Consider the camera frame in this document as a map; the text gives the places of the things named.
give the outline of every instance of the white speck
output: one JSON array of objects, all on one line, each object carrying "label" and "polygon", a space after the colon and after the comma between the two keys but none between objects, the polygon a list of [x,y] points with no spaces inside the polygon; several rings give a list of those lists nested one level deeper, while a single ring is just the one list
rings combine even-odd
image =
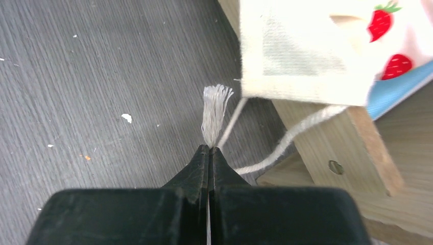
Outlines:
[{"label": "white speck", "polygon": [[130,114],[122,114],[122,117],[126,119],[130,124],[132,123],[132,117]]}]

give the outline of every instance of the canvas bag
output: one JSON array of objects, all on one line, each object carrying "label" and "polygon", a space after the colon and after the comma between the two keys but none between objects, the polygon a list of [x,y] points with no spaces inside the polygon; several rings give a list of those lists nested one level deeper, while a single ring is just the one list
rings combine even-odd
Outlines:
[{"label": "canvas bag", "polygon": [[431,2],[239,0],[243,96],[365,106],[375,80],[432,59]]}]

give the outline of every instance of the red strawberry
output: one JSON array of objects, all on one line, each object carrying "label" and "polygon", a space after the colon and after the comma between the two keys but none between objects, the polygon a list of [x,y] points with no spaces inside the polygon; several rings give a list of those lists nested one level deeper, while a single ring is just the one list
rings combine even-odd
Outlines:
[{"label": "red strawberry", "polygon": [[378,5],[374,9],[373,17],[368,25],[371,34],[370,42],[376,41],[389,31],[393,24],[392,13],[399,11],[401,8],[398,8],[396,3],[393,4],[392,1],[389,1],[385,7]]},{"label": "red strawberry", "polygon": [[412,69],[412,61],[401,54],[396,54],[391,57],[382,75],[382,80],[396,78],[405,74]]}]

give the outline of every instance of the white cord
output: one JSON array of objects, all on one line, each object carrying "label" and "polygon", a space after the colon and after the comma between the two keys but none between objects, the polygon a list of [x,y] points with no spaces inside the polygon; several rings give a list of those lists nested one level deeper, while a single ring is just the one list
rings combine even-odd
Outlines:
[{"label": "white cord", "polygon": [[221,84],[204,88],[202,133],[204,141],[210,148],[217,143],[227,102],[232,95],[232,89]]},{"label": "white cord", "polygon": [[242,109],[244,108],[245,104],[247,103],[248,98],[242,97],[239,103],[237,103],[236,109],[234,109],[233,115],[231,116],[230,122],[226,127],[226,130],[224,131],[223,136],[221,136],[220,142],[218,142],[217,147],[220,148],[221,151],[223,151],[223,145],[226,143],[231,131],[233,130],[234,124],[236,123],[237,119],[240,116],[240,113],[242,112]]},{"label": "white cord", "polygon": [[235,169],[235,171],[239,175],[243,175],[258,171],[273,164],[284,153],[285,149],[292,143],[293,139],[296,136],[324,121],[331,119],[333,116],[342,113],[346,108],[348,108],[348,106],[331,105],[309,115],[307,118],[305,118],[286,132],[284,137],[281,139],[280,144],[277,145],[274,152],[271,153],[265,160],[258,164],[237,168]]}]

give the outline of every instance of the wood grain floor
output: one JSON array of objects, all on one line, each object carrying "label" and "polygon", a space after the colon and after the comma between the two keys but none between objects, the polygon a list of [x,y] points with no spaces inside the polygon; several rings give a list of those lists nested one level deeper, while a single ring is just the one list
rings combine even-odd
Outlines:
[{"label": "wood grain floor", "polygon": [[[24,244],[61,189],[161,186],[203,143],[203,88],[234,88],[225,123],[240,96],[216,0],[0,0],[0,58],[4,245]],[[262,160],[283,128],[269,101],[249,102],[226,158]]]}]

